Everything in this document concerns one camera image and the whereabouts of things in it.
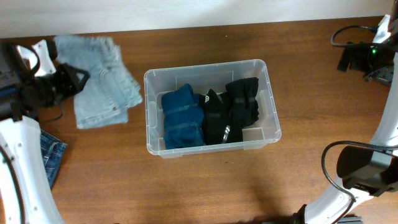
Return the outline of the light blue jeans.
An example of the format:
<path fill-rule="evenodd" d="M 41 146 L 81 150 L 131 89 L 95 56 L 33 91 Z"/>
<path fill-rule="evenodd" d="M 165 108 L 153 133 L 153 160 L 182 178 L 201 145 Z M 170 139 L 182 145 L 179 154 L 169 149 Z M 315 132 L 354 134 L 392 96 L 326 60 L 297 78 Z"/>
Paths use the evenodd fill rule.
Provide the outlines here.
<path fill-rule="evenodd" d="M 91 129 L 127 123 L 128 109 L 142 103 L 140 85 L 125 67 L 120 46 L 110 37 L 58 35 L 57 61 L 90 74 L 74 97 L 76 126 Z"/>

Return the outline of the teal garment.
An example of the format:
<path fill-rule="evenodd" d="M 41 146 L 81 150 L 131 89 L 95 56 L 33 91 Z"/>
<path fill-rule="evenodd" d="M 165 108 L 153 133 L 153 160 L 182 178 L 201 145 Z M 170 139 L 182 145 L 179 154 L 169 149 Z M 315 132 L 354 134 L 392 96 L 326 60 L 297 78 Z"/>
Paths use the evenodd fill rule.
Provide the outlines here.
<path fill-rule="evenodd" d="M 161 97 L 166 149 L 203 146 L 204 110 L 200 97 L 188 83 Z"/>

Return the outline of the black garment with logo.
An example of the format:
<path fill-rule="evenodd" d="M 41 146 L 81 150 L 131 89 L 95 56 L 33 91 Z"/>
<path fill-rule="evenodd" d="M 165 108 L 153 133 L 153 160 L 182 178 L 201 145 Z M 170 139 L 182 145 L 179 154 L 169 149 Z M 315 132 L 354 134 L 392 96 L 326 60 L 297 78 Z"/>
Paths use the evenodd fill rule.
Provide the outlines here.
<path fill-rule="evenodd" d="M 209 89 L 200 96 L 204 110 L 202 131 L 206 145 L 226 144 L 243 141 L 243 130 L 229 115 L 232 101 L 228 92 L 217 94 Z"/>

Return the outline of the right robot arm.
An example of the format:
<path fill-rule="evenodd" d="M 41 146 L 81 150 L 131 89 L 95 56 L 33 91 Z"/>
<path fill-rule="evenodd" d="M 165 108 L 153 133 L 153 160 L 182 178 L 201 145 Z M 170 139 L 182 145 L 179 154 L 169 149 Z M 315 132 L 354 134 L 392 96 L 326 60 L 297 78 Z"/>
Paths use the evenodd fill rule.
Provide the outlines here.
<path fill-rule="evenodd" d="M 347 214 L 385 192 L 397 191 L 397 13 L 383 17 L 370 43 L 347 42 L 338 70 L 364 72 L 364 80 L 389 86 L 384 112 L 370 143 L 333 142 L 323 150 L 321 166 L 331 184 L 314 202 L 303 205 L 290 223 L 361 223 Z"/>

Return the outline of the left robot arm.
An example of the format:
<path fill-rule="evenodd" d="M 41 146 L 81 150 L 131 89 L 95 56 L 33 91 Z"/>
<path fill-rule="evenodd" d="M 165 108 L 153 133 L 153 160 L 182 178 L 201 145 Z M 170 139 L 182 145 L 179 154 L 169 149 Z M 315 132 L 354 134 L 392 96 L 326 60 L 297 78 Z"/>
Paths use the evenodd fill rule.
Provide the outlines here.
<path fill-rule="evenodd" d="M 63 223 L 40 149 L 37 110 L 80 93 L 90 74 L 55 66 L 52 40 L 1 43 L 1 196 L 7 223 Z"/>

